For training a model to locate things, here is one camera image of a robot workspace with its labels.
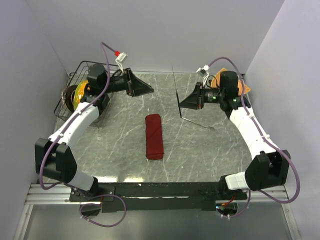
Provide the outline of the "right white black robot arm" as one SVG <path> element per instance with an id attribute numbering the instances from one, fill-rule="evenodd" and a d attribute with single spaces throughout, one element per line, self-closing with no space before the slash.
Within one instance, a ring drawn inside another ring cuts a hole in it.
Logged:
<path id="1" fill-rule="evenodd" d="M 201 110 L 206 103 L 219 104 L 244 139 L 252 161 L 245 171 L 221 177 L 218 192 L 226 200 L 237 190 L 258 191 L 284 185 L 289 171 L 284 155 L 276 150 L 261 126 L 252 121 L 253 108 L 246 97 L 240 96 L 239 85 L 236 72 L 223 71 L 216 87 L 206 88 L 197 82 L 193 92 L 178 104 L 180 108 L 192 110 Z"/>

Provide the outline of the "blue handled knife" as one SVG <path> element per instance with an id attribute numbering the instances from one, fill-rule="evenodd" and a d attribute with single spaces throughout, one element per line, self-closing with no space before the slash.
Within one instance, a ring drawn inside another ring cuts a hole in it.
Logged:
<path id="1" fill-rule="evenodd" d="M 172 70 L 172 77 L 173 77 L 173 82 L 174 82 L 175 95 L 176 95 L 176 100 L 177 100 L 177 107 L 178 107 L 178 111 L 179 111 L 179 116 L 182 119 L 182 111 L 181 111 L 181 107 L 180 107 L 180 99 L 179 99 L 179 94 L 178 94 L 178 90 L 177 90 L 177 83 L 176 83 L 173 65 L 171 66 L 171 70 Z"/>

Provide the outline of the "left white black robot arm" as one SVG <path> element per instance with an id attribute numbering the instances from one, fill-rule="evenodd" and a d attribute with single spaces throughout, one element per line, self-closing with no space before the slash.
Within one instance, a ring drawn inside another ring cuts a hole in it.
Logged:
<path id="1" fill-rule="evenodd" d="M 35 145 L 35 170 L 42 189 L 43 178 L 55 180 L 76 188 L 88 201 L 99 195 L 99 182 L 94 176 L 81 171 L 72 149 L 86 129 L 105 111 L 109 93 L 125 91 L 130 97 L 139 97 L 154 92 L 146 82 L 136 77 L 130 68 L 110 73 L 110 67 L 95 63 L 88 68 L 87 83 L 77 107 L 65 123 L 48 138 L 39 138 Z"/>

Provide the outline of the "dark red cloth napkin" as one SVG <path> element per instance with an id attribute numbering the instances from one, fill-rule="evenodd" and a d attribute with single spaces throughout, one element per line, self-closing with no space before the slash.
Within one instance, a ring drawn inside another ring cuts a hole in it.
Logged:
<path id="1" fill-rule="evenodd" d="M 161 160 L 164 156 L 162 120 L 159 114 L 145 117 L 146 158 Z"/>

